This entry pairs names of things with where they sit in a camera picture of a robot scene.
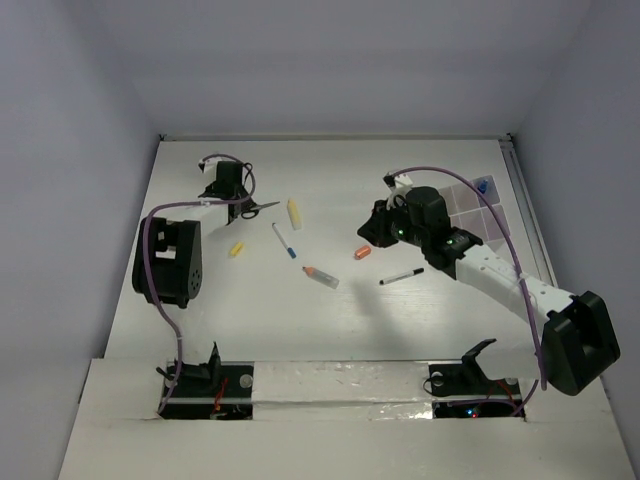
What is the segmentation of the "yellow eraser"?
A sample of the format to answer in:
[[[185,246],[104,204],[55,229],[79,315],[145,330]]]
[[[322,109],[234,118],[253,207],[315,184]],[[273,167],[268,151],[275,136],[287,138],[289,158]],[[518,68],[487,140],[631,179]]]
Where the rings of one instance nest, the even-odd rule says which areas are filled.
[[[236,258],[243,251],[243,249],[244,249],[244,243],[238,242],[229,251],[229,256],[231,258]]]

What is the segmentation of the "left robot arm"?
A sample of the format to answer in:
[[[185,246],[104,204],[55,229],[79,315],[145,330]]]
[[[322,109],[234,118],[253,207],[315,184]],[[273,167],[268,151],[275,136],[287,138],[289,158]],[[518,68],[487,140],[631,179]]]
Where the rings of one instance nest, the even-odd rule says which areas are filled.
[[[226,227],[251,205],[246,182],[251,165],[231,156],[213,155],[198,164],[213,181],[194,201],[182,201],[140,222],[132,270],[136,293],[180,309],[199,294],[202,285],[202,240]]]

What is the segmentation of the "black scissors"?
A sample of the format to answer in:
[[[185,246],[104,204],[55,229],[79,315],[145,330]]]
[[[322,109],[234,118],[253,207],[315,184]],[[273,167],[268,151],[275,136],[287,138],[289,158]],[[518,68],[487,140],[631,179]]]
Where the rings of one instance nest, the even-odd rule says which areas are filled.
[[[241,217],[245,220],[250,220],[258,216],[263,210],[276,206],[279,204],[279,201],[268,202],[264,204],[257,204],[255,202],[249,202],[246,206],[242,207]]]

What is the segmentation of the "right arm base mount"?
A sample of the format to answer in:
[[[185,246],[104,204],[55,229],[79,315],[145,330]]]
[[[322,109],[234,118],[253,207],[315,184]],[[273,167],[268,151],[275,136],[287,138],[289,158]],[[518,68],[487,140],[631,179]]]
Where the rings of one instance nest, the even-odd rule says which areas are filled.
[[[436,419],[525,416],[518,381],[510,385],[505,378],[491,380],[477,362],[479,354],[495,342],[495,338],[481,341],[457,362],[429,365],[422,388],[433,399]]]

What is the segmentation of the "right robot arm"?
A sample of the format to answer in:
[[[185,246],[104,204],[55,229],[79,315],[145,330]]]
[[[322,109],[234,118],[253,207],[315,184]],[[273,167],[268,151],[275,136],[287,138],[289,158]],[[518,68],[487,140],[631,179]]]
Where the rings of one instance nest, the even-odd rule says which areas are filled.
[[[452,224],[432,187],[411,188],[374,203],[358,236],[378,248],[399,242],[420,249],[427,263],[475,288],[528,323],[542,376],[576,396],[616,363],[621,351],[605,301],[548,285]]]

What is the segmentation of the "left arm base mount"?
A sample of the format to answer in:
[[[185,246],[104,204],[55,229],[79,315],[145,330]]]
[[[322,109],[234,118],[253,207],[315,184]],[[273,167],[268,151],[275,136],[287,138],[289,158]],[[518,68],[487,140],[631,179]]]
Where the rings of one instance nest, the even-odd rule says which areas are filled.
[[[171,382],[177,361],[156,368],[164,386],[158,406],[167,420],[251,420],[253,418],[253,362],[223,362],[217,345],[209,360],[184,364],[177,384]]]

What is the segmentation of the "yellow highlighter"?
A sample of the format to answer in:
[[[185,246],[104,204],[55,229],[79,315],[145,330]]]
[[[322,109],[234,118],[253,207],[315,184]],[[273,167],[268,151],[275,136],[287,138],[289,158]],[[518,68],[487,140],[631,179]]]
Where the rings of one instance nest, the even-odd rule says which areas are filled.
[[[293,199],[287,201],[287,212],[289,219],[294,230],[302,229],[302,219],[299,213],[296,202]]]

